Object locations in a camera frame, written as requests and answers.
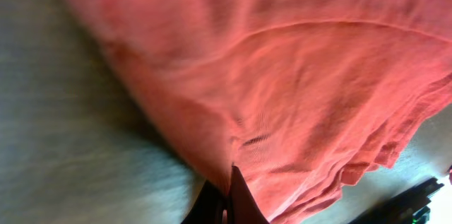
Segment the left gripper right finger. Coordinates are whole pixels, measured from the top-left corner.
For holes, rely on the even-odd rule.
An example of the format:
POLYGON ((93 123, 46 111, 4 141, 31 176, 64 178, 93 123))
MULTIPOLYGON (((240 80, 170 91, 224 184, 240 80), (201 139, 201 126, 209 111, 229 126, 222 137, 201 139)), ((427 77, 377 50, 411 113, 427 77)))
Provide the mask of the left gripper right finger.
POLYGON ((232 167, 230 190, 227 197, 228 224, 269 224, 237 166, 232 167))

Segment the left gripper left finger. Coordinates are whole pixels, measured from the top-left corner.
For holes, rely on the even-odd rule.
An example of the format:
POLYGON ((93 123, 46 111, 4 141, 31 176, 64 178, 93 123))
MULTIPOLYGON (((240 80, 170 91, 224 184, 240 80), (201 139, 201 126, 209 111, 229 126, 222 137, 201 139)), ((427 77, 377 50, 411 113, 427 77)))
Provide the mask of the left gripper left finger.
POLYGON ((206 181, 181 224, 223 224, 226 205, 224 194, 212 183, 206 181))

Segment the orange FRAM t-shirt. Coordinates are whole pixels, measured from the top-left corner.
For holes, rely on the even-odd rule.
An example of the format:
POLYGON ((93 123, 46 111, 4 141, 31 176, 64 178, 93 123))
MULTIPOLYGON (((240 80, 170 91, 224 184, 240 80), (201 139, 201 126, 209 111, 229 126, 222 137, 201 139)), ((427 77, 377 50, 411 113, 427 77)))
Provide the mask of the orange FRAM t-shirt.
POLYGON ((175 151, 272 223, 392 167, 451 103, 451 0, 67 0, 175 151))

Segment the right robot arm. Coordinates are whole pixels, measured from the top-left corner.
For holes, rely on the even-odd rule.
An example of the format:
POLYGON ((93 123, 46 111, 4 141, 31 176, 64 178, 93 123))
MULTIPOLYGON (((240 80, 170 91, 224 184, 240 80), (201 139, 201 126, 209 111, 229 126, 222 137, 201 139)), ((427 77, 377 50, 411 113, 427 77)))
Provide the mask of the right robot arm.
POLYGON ((349 224, 426 224, 430 220, 431 197, 443 183, 430 178, 356 217, 349 224))

